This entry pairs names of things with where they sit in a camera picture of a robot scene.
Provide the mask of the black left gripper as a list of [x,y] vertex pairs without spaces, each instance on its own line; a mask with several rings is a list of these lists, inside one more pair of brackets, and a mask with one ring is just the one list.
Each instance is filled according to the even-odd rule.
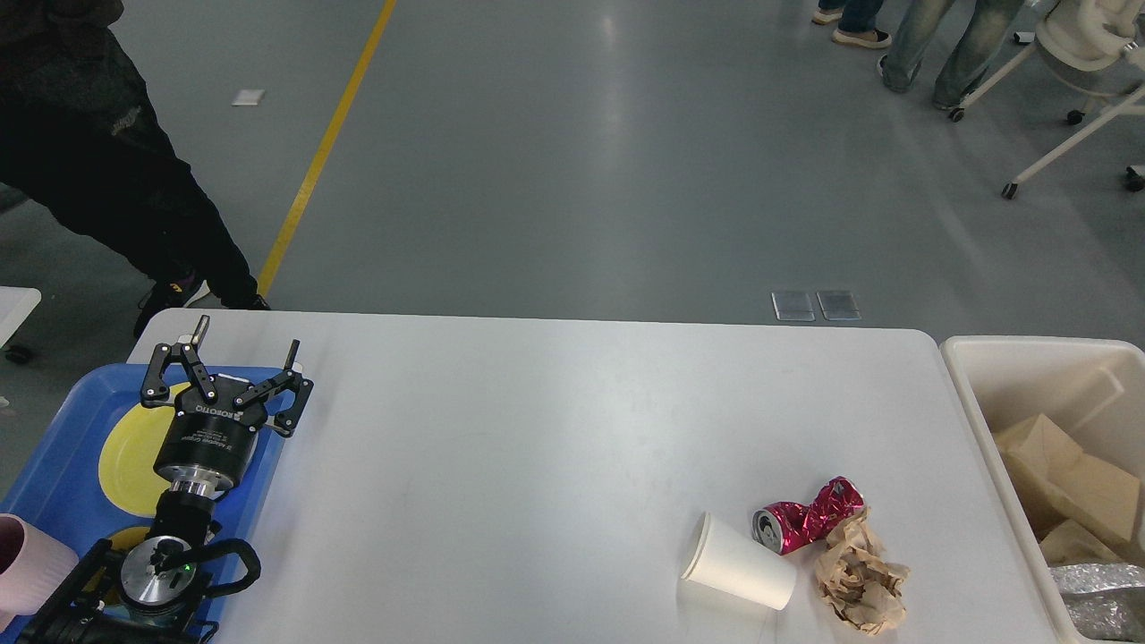
[[[172,484],[195,477],[216,489],[232,489],[240,485],[252,461],[258,431],[271,427],[278,435],[294,435],[310,399],[311,380],[295,367],[301,343],[292,339],[283,369],[269,379],[256,385],[213,384],[198,355],[210,322],[208,315],[202,315],[190,341],[153,347],[140,384],[140,405],[176,409],[153,463],[156,474]],[[174,400],[165,380],[172,364],[181,366],[191,384]],[[268,415],[266,403],[282,392],[292,393],[292,405]]]

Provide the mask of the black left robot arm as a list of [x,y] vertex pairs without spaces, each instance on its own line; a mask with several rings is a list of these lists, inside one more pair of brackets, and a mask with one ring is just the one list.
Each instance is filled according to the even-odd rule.
[[299,341],[278,371],[206,366],[210,321],[70,392],[3,512],[79,559],[3,643],[208,643],[260,579],[247,534],[314,383]]

